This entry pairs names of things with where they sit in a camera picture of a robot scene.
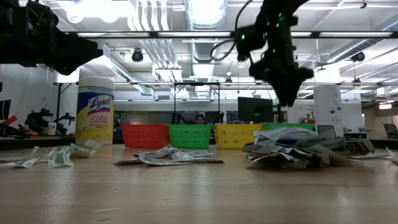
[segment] table surface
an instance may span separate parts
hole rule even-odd
[[[49,148],[39,149],[42,155]],[[0,157],[25,151],[0,152]],[[0,223],[397,223],[398,167],[388,160],[322,169],[245,169],[224,164],[115,166],[123,145],[74,167],[0,169]]]

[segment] robotic arm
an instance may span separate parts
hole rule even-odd
[[[308,0],[264,0],[260,13],[253,25],[238,28],[238,19],[249,0],[238,13],[235,23],[235,38],[232,48],[236,45],[238,61],[250,60],[250,76],[272,85],[282,106],[292,106],[297,97],[301,83],[313,77],[313,70],[299,68],[294,60],[290,28],[296,26],[299,19],[293,13]],[[216,45],[214,50],[226,40]],[[260,61],[253,62],[250,52],[261,49],[268,41],[268,48],[262,54]],[[221,58],[223,60],[232,48]]]

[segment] plastic basket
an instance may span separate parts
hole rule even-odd
[[[303,128],[312,131],[314,124],[298,123],[266,123],[262,124],[262,130],[273,130],[277,128]]]
[[[126,147],[160,149],[170,144],[167,125],[122,124],[123,141]]]
[[[261,130],[261,124],[217,124],[216,141],[220,149],[242,149],[253,142],[254,131]]]
[[[208,124],[170,124],[173,147],[183,149],[207,149],[211,126]]]

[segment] pile of paper trash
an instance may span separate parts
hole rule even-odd
[[[174,166],[174,165],[187,165],[198,162],[223,162],[219,159],[212,159],[213,153],[207,150],[198,151],[184,151],[176,149],[171,146],[163,147],[154,152],[141,152],[133,155],[130,158],[115,161],[116,165],[128,164],[150,164],[155,166]]]
[[[0,167],[24,167],[29,168],[35,163],[46,162],[49,168],[60,167],[60,166],[73,166],[71,158],[88,158],[91,157],[97,148],[102,145],[88,140],[84,146],[77,146],[70,144],[70,146],[53,147],[52,150],[44,156],[37,157],[35,154],[39,149],[35,146],[28,155],[22,157],[7,157],[0,158],[0,162],[8,162],[6,164],[0,164]]]
[[[254,136],[256,140],[243,147],[249,159],[246,167],[265,164],[305,169],[347,163],[351,161],[348,158],[374,154],[369,140],[336,138],[333,130],[317,134],[302,128],[280,128],[256,131]]]

